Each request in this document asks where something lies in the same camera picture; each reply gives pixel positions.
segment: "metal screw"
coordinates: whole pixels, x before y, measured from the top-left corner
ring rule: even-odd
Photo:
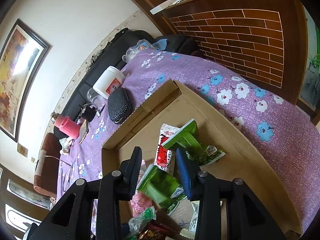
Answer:
[[[77,186],[81,186],[81,185],[83,185],[84,184],[84,179],[78,179],[77,181],[76,181],[76,185]]]
[[[198,175],[199,175],[200,177],[206,177],[206,176],[208,176],[208,173],[207,173],[206,171],[199,171],[199,172],[198,172]]]
[[[237,185],[242,185],[242,184],[243,184],[243,180],[237,178],[237,179],[235,179],[235,183],[236,183]]]
[[[114,177],[118,177],[118,176],[121,175],[121,171],[113,171],[111,174],[112,174],[112,176],[114,176]]]

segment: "brown armchair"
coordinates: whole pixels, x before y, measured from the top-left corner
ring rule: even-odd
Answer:
[[[57,197],[59,161],[55,158],[46,158],[45,155],[59,159],[61,149],[62,146],[55,135],[48,133],[39,153],[33,182],[35,191],[42,195]]]

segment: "black sofa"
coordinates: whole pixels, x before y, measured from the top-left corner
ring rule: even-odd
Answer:
[[[129,47],[137,45],[138,41],[142,39],[149,41],[151,44],[160,39],[167,39],[165,51],[169,52],[190,55],[192,52],[198,51],[196,42],[184,34],[165,35],[153,39],[151,35],[145,31],[131,31],[128,28],[125,28],[115,35],[114,39],[106,46],[103,53],[94,64],[91,65],[89,71],[73,92],[61,114],[69,116],[70,119],[75,121],[79,116],[81,107],[90,103],[87,100],[88,90],[93,87],[98,78],[109,66],[114,66],[121,70],[126,65],[126,62],[122,60],[122,56]],[[57,127],[54,127],[53,131],[58,139],[66,137],[66,135],[60,132]]]

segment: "purple floral bedspread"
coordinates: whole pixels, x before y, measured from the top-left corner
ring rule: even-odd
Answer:
[[[320,207],[320,134],[295,106],[233,71],[202,58],[146,49],[125,66],[123,87],[134,107],[168,79],[178,80],[227,117],[260,151],[281,178],[297,207],[305,231]],[[119,127],[101,117],[89,124],[82,144],[75,140],[70,156],[70,185],[78,178],[102,178],[101,146]],[[69,166],[60,162],[58,199]],[[92,232],[96,227],[94,202]]]

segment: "red snack package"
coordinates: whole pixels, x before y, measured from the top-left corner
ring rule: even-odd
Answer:
[[[143,229],[142,233],[138,236],[138,239],[142,240],[165,240],[167,236],[173,236],[176,231],[167,227],[166,225],[151,220],[147,226]]]
[[[154,165],[159,169],[169,173],[173,176],[174,171],[174,163],[176,160],[175,151],[166,150],[161,145],[167,139],[169,139],[172,135],[174,135],[179,128],[173,127],[168,124],[163,124],[160,128],[160,136],[159,136],[159,144],[156,152],[156,158],[154,161]]]
[[[138,183],[146,170],[146,163],[144,160],[142,160]],[[136,217],[143,211],[145,211],[148,207],[152,207],[152,200],[151,198],[144,195],[142,192],[136,191],[135,195],[133,195],[132,197],[132,200],[130,200],[130,204],[132,206],[132,216]]]

